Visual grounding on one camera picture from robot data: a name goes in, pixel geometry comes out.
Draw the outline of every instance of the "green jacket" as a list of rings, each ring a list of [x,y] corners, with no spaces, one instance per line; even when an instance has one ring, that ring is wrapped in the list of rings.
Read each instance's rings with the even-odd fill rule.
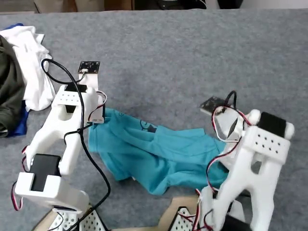
[[[0,36],[0,137],[20,122],[25,84],[12,46]]]

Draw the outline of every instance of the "gray felt mat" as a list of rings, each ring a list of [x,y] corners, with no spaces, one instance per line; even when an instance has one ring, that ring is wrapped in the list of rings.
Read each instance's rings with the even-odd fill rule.
[[[0,16],[0,28],[17,22],[46,34],[44,46],[73,73],[81,60],[101,61],[99,86],[108,106],[144,121],[173,129],[203,127],[213,135],[209,117],[197,107],[212,95],[225,97],[236,89],[244,112],[256,108],[294,123],[270,230],[308,230],[308,10]],[[50,71],[67,79],[55,67]],[[26,200],[24,209],[15,212],[10,189],[21,170],[20,151],[49,111],[30,113],[27,135],[0,139],[0,230],[29,231],[48,211]],[[50,153],[63,149],[59,141]],[[152,196],[137,182],[115,182],[105,172],[112,193],[98,212],[109,228],[156,225],[173,196],[193,194],[193,189],[172,187]],[[92,203],[106,190],[84,153],[70,180],[89,193]]]

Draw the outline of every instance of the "white cloth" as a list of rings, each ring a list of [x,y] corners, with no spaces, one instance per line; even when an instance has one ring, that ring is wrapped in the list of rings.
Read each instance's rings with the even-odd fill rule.
[[[34,26],[16,26],[12,29],[0,31],[15,51],[18,63],[23,73],[26,85],[24,100],[26,110],[43,110],[47,108],[55,97],[51,80],[43,72],[40,63],[44,58],[51,59],[44,46],[41,45],[44,34],[36,34]]]

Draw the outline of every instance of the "blue cloth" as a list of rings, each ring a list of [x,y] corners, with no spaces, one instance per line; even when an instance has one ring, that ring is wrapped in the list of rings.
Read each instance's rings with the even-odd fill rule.
[[[14,131],[9,132],[7,137],[22,136],[27,133],[27,119],[29,112],[26,111],[26,103],[23,100],[21,105],[21,120]]]
[[[100,154],[116,180],[134,177],[154,195],[162,195],[172,185],[205,187],[206,166],[225,147],[202,128],[173,131],[109,108],[105,115],[105,123],[90,128],[90,151]],[[214,163],[211,183],[219,187],[227,174]]]
[[[22,23],[16,23],[16,24],[14,24],[14,25],[8,26],[8,27],[5,28],[4,30],[12,29],[12,28],[14,28],[15,26],[24,26],[24,24],[22,24]]]

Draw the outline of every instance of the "robotic arm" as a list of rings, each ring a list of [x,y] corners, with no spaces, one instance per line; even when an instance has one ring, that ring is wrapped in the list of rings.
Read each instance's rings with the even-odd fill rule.
[[[214,231],[267,231],[270,225],[274,192],[295,129],[293,124],[259,110],[252,110],[247,119],[251,124],[249,127],[243,126],[241,116],[234,123],[232,109],[217,117],[228,140],[241,139],[233,152],[219,159],[229,169],[229,174],[217,196],[213,197],[209,186],[200,195],[201,217],[212,210],[205,221]],[[233,147],[234,143],[227,143],[223,153]],[[251,169],[256,161],[261,162],[258,173]],[[235,200],[243,190],[251,193],[253,218],[250,225],[245,223],[241,203]],[[200,219],[200,226],[204,225],[204,220]]]
[[[89,122],[88,118],[92,118],[90,122],[94,118],[103,122],[101,106],[104,106],[106,98],[98,95],[98,68],[99,62],[81,62],[79,67],[77,87],[84,102],[84,126]],[[44,125],[24,151],[29,172],[21,172],[15,186],[16,194],[50,207],[54,212],[75,214],[75,220],[88,211],[89,196],[84,191],[71,187],[63,176],[73,173],[82,147],[77,132],[81,129],[81,114],[82,106],[77,89],[73,83],[62,85]],[[47,154],[49,148],[62,139],[66,144],[63,155]]]

